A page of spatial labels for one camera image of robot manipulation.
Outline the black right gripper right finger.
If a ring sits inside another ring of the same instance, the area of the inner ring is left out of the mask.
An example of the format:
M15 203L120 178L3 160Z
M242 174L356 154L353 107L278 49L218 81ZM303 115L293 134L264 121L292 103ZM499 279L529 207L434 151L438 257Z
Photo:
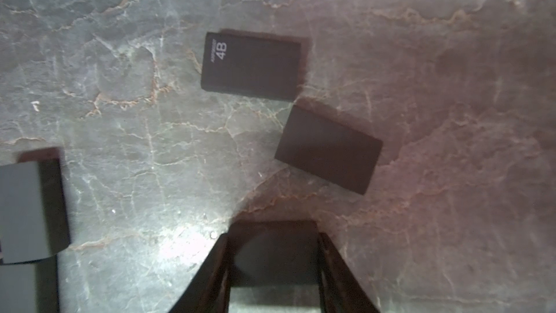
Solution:
M326 233L319 234L318 282L321 312L379 313Z

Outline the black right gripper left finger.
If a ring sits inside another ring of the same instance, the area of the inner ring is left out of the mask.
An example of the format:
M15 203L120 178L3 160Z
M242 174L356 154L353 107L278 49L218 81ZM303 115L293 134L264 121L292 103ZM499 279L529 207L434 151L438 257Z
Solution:
M169 310L175 312L228 312L230 303L229 237L221 234L188 288Z

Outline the black eraser mid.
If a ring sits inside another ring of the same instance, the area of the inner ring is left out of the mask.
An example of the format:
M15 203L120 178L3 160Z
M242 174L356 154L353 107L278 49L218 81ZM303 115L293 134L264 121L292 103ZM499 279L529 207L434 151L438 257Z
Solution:
M237 222L228 231L231 284L316 285L317 224L309 220Z

